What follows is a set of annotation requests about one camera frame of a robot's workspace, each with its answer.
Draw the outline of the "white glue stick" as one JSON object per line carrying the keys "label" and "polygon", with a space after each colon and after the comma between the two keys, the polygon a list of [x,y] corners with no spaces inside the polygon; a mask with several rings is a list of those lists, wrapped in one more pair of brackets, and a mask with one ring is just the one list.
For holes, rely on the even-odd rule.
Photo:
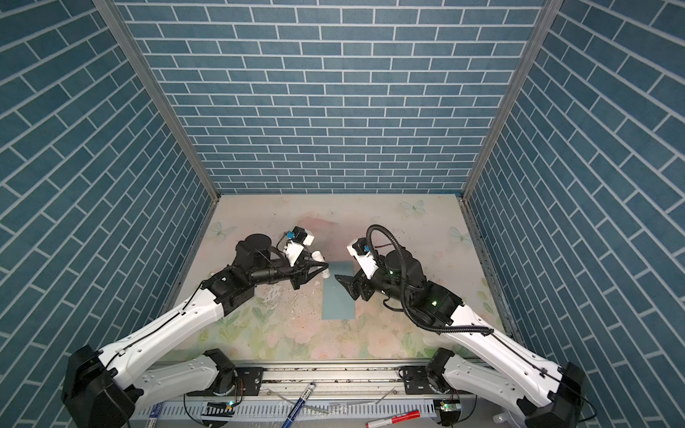
{"label": "white glue stick", "polygon": [[330,269],[329,269],[329,264],[326,262],[323,254],[320,251],[314,251],[311,254],[312,260],[317,262],[318,267],[319,267],[319,274],[324,279],[329,279],[331,276]]}

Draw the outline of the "teal envelope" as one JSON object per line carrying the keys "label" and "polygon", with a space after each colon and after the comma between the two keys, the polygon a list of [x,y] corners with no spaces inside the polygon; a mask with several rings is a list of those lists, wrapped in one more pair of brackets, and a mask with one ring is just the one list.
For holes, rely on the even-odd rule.
{"label": "teal envelope", "polygon": [[351,261],[336,261],[329,264],[330,276],[323,283],[322,319],[353,320],[355,319],[355,302],[346,289],[335,279],[335,275],[351,276]]}

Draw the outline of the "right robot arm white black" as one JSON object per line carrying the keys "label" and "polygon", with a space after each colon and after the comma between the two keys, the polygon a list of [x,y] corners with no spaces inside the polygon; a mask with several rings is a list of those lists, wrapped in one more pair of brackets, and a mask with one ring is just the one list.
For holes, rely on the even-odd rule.
{"label": "right robot arm white black", "polygon": [[351,244],[360,265],[354,276],[336,280],[354,300],[375,294],[399,303],[398,310],[420,328],[456,342],[483,360],[474,365],[438,349],[426,366],[437,392],[462,390],[499,405],[521,427],[575,427],[581,423],[585,373],[573,363],[560,367],[491,326],[458,295],[426,278],[405,250],[374,255],[367,244]]}

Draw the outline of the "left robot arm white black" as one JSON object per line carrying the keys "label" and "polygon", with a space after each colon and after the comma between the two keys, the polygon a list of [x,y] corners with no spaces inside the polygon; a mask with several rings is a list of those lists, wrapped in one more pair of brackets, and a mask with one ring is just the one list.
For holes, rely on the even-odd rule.
{"label": "left robot arm white black", "polygon": [[241,393],[237,369],[219,349],[176,365],[154,364],[187,340],[249,301],[259,285],[289,281],[294,289],[329,265],[314,238],[295,228],[283,249],[264,234],[252,234],[235,247],[234,261],[201,281],[189,298],[139,330],[95,350],[86,345],[68,360],[62,403],[78,427],[124,427],[140,410],[189,392],[224,397]]}

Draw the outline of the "blue marker pen centre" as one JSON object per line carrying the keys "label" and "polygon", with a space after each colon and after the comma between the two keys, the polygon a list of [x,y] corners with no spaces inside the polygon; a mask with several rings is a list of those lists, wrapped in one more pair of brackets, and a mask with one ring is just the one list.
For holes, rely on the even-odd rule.
{"label": "blue marker pen centre", "polygon": [[304,392],[301,394],[299,399],[295,402],[294,406],[289,411],[285,422],[281,425],[281,428],[290,428],[294,423],[295,419],[298,417],[301,410],[304,408],[306,401],[311,396],[312,392],[316,389],[315,383],[309,383]]}

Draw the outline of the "red marker pen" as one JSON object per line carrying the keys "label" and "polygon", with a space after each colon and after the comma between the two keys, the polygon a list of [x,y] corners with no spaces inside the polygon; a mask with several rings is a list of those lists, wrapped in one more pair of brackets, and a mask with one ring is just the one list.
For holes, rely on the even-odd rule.
{"label": "red marker pen", "polygon": [[391,417],[385,417],[385,418],[380,418],[380,419],[376,419],[373,421],[369,421],[369,422],[367,422],[366,427],[367,428],[378,428],[378,427],[392,426],[393,424],[408,422],[410,420],[418,419],[420,417],[421,417],[421,412],[417,409],[417,410],[405,412],[402,414],[393,415]]}

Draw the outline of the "aluminium mounting rail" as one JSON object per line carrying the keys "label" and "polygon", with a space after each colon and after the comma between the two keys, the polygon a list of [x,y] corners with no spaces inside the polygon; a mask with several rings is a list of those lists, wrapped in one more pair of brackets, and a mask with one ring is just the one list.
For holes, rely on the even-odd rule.
{"label": "aluminium mounting rail", "polygon": [[[245,396],[242,401],[266,399],[295,399],[309,383],[315,383],[313,399],[339,401],[378,401],[379,399],[418,398],[437,399],[440,395],[407,395],[397,370],[401,366],[426,366],[427,358],[398,360],[294,360],[248,361],[239,360],[237,367],[263,367],[262,388],[258,396]],[[234,397],[205,397],[228,399]]]}

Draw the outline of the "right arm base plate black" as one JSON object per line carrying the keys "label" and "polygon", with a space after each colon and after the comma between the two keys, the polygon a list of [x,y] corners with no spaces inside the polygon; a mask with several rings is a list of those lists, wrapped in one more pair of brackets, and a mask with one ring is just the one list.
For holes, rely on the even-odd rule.
{"label": "right arm base plate black", "polygon": [[401,366],[397,372],[407,395],[472,394],[464,387],[454,388],[449,384],[444,367]]}

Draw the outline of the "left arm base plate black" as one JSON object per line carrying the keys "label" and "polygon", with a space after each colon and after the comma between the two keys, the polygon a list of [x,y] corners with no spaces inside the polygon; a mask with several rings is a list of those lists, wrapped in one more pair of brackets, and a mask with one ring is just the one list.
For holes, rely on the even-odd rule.
{"label": "left arm base plate black", "polygon": [[262,388],[263,367],[237,367],[219,371],[217,378],[203,391],[189,392],[190,397],[258,396]]}

